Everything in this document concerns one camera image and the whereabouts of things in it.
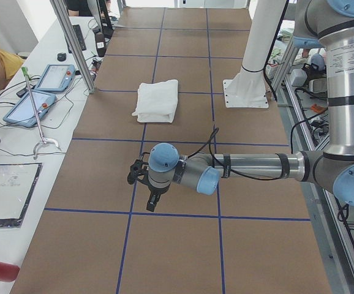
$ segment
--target yellow shirt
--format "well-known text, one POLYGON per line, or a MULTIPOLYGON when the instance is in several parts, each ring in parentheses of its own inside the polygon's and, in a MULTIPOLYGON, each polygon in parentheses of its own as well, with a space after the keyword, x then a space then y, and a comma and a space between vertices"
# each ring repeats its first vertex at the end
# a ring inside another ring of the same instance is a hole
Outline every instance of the yellow shirt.
POLYGON ((0 60, 4 66, 7 81, 12 79, 24 62, 18 55, 6 52, 2 49, 0 49, 0 60))

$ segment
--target green tip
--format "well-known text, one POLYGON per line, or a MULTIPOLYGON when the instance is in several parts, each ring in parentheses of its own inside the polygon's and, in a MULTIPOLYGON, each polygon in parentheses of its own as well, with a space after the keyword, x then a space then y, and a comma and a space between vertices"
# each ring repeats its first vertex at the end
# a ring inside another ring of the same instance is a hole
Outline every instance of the green tip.
POLYGON ((23 75, 24 76, 28 76, 29 74, 28 74, 28 68, 26 67, 26 66, 23 66, 22 67, 22 72, 23 72, 23 75))

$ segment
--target warning label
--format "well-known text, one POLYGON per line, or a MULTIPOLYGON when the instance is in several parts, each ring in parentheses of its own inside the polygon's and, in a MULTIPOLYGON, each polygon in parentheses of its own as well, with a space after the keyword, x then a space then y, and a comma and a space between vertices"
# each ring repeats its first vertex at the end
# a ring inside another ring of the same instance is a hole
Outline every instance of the warning label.
POLYGON ((327 69, 328 77, 353 74, 354 44, 335 48, 327 52, 327 69))

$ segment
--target computer monitor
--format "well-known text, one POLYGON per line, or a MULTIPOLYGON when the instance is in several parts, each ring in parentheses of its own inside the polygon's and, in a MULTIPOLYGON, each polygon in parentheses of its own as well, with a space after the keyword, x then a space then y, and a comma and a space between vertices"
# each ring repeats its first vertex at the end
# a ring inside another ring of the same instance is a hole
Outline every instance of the computer monitor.
POLYGON ((105 0, 87 0, 87 4, 97 22, 99 29, 104 34, 105 38, 110 39, 113 35, 113 27, 111 25, 105 0), (101 12, 104 13, 106 24, 102 23, 101 12))

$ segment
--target black band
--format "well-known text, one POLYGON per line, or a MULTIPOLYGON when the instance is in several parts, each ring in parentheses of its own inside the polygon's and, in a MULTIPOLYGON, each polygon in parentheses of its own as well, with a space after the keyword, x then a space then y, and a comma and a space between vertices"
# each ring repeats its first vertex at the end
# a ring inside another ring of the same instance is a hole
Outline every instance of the black band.
POLYGON ((324 31, 319 32, 318 38, 321 39, 322 37, 332 34, 333 32, 338 32, 342 29, 348 29, 352 27, 354 27, 354 20, 346 21, 345 23, 337 24, 328 29, 325 29, 324 31))
POLYGON ((227 179, 230 177, 230 170, 232 169, 232 159, 229 153, 224 153, 224 174, 223 178, 227 179))
POLYGON ((313 169, 312 169, 312 172, 313 172, 313 179, 314 181, 317 183, 317 180, 316 180, 316 167, 317 167, 317 164, 320 160, 322 160, 324 157, 324 155, 321 155, 318 159, 316 159, 316 161, 314 162, 314 165, 313 165, 313 169))
POLYGON ((284 153, 276 153, 276 155, 279 156, 282 165, 282 173, 279 176, 279 178, 280 179, 288 178, 288 176, 290 175, 290 163, 288 162, 287 155, 284 153))
POLYGON ((307 11, 309 10, 309 6, 312 3, 312 0, 309 1, 308 5, 306 6, 306 10, 305 10, 305 25, 306 28, 308 29, 309 32, 311 32, 311 34, 315 37, 317 37, 317 33, 312 29, 312 27, 309 25, 309 22, 307 20, 307 11))
POLYGON ((243 65, 241 65, 241 67, 246 70, 247 72, 261 72, 263 69, 259 69, 259 70, 249 70, 249 69, 246 69, 243 65))
POLYGON ((339 161, 354 161, 354 155, 339 155, 339 154, 324 153, 324 157, 332 160, 339 160, 339 161))
POLYGON ((302 178, 301 182, 306 182, 310 173, 311 173, 311 162, 309 161, 309 157, 307 156, 305 151, 300 151, 302 156, 304 157, 304 166, 305 166, 305 173, 304 177, 302 178))
POLYGON ((181 155, 175 167, 175 174, 173 175, 173 182, 179 184, 183 178, 185 172, 185 166, 187 164, 188 157, 186 155, 181 155))
POLYGON ((328 98, 328 106, 354 105, 354 95, 346 97, 328 98))

